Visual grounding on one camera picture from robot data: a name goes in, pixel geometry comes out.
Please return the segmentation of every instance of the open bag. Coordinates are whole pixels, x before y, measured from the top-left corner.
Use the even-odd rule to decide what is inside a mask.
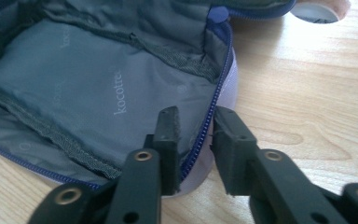
[[[179,112],[180,193],[213,155],[216,105],[233,108],[230,16],[264,20],[293,0],[0,0],[0,154],[97,189]]]

